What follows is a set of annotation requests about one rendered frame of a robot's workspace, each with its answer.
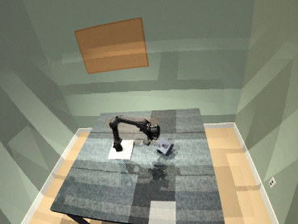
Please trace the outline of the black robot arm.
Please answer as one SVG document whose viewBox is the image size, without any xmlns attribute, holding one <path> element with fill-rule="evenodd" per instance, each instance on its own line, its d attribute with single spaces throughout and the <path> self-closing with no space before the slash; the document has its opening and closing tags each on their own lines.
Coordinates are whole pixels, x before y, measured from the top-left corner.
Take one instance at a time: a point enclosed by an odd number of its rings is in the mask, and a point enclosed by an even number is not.
<svg viewBox="0 0 298 224">
<path fill-rule="evenodd" d="M 160 136 L 159 126 L 157 125 L 152 126 L 151 122 L 147 121 L 145 118 L 136 119 L 136 118 L 124 117 L 122 115 L 116 116 L 115 118 L 112 118 L 112 120 L 109 123 L 109 126 L 113 130 L 113 134 L 114 134 L 114 145 L 112 146 L 112 148 L 115 149 L 116 152 L 120 152 L 123 149 L 123 146 L 121 145 L 122 139 L 119 138 L 119 133 L 118 133 L 118 124 L 120 122 L 137 126 L 138 128 L 140 128 L 139 132 L 142 131 L 145 135 L 151 134 L 150 137 L 153 138 L 154 140 L 157 140 Z"/>
</svg>

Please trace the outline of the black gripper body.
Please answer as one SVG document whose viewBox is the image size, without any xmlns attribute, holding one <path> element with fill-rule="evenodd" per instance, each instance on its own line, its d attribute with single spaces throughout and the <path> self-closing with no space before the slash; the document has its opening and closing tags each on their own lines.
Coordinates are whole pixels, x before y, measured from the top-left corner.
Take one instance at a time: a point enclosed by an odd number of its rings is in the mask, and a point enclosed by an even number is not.
<svg viewBox="0 0 298 224">
<path fill-rule="evenodd" d="M 147 139 L 143 140 L 143 143 L 147 146 L 149 146 L 151 144 L 151 142 L 148 141 L 148 140 L 152 140 L 152 138 L 150 136 L 151 136 L 151 134 L 147 135 Z"/>
</svg>

